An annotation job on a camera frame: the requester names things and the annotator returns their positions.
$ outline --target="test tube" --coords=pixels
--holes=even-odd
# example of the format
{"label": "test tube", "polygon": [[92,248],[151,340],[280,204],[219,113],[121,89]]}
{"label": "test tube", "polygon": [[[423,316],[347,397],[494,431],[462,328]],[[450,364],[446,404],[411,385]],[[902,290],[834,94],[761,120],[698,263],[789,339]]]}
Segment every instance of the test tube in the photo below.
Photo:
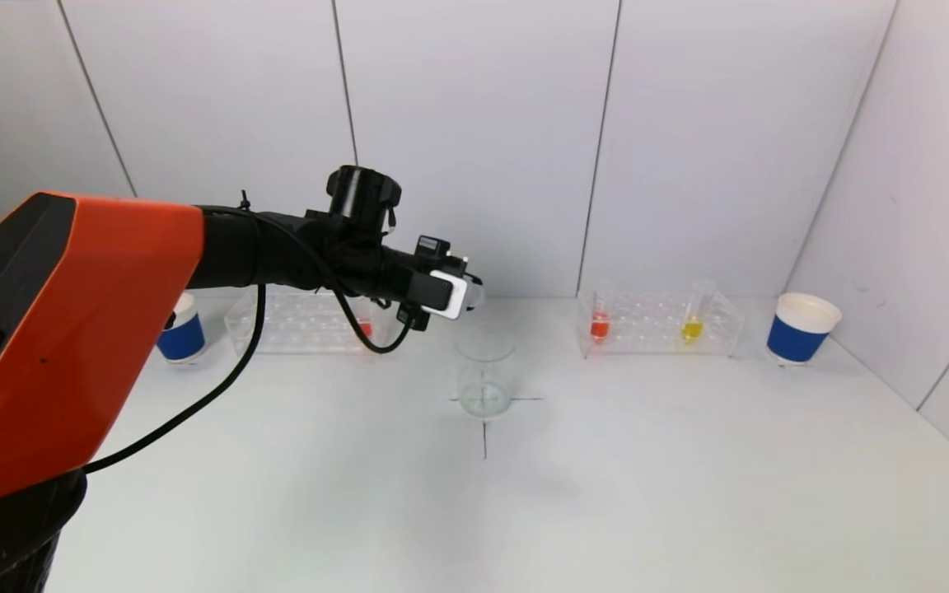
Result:
{"label": "test tube", "polygon": [[371,338],[373,333],[372,301],[365,299],[365,297],[350,299],[350,310],[353,311],[353,316],[358,318],[358,326],[361,327],[361,333]]}
{"label": "test tube", "polygon": [[614,304],[614,286],[599,282],[591,294],[591,341],[602,344],[610,337],[610,308]]}
{"label": "test tube", "polygon": [[683,318],[683,329],[680,331],[683,342],[694,344],[701,338],[705,314],[708,314],[708,305],[712,304],[715,293],[715,282],[703,278],[694,281],[694,286],[690,289],[690,301],[686,305],[686,316]]}

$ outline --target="test tube with yellow liquid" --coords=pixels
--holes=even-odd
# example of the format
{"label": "test tube with yellow liquid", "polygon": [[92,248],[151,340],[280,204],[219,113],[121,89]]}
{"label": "test tube with yellow liquid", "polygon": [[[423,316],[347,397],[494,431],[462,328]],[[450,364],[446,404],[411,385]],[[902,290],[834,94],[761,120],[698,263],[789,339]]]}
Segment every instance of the test tube with yellow liquid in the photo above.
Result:
{"label": "test tube with yellow liquid", "polygon": [[680,337],[688,345],[696,344],[701,338],[705,327],[705,315],[712,304],[713,294],[716,293],[716,283],[711,280],[696,280],[690,289],[690,301],[686,305],[686,316],[683,318],[683,328]]}

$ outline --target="white table surface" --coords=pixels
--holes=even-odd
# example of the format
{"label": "white table surface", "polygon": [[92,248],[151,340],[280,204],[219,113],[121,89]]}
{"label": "white table surface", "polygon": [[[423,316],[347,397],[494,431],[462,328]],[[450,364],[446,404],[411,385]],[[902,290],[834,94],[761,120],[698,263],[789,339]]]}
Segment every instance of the white table surface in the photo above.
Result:
{"label": "white table surface", "polygon": [[[208,334],[221,337],[204,301]],[[385,357],[256,356],[232,390],[90,477],[49,593],[949,592],[949,442],[839,345],[584,360],[572,300],[490,301],[519,397],[456,402],[456,324]],[[102,447],[215,386],[148,360]]]}

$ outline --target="test tube with red liquid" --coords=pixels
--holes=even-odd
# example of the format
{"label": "test tube with red liquid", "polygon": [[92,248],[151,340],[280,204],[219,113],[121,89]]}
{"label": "test tube with red liquid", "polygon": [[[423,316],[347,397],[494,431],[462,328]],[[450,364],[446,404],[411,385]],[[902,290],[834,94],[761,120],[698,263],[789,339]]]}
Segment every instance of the test tube with red liquid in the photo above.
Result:
{"label": "test tube with red liquid", "polygon": [[600,282],[591,294],[591,341],[602,344],[610,337],[610,308],[613,305],[614,287]]}

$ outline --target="yellow liquid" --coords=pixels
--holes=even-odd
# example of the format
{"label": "yellow liquid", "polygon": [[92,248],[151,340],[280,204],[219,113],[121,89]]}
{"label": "yellow liquid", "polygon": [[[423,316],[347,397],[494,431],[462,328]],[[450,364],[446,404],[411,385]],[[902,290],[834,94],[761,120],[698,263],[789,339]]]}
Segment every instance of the yellow liquid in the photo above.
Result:
{"label": "yellow liquid", "polygon": [[683,324],[683,329],[679,334],[683,338],[683,341],[688,344],[694,344],[698,341],[698,338],[701,338],[701,328],[701,319],[692,316],[692,318],[687,319],[686,323]]}

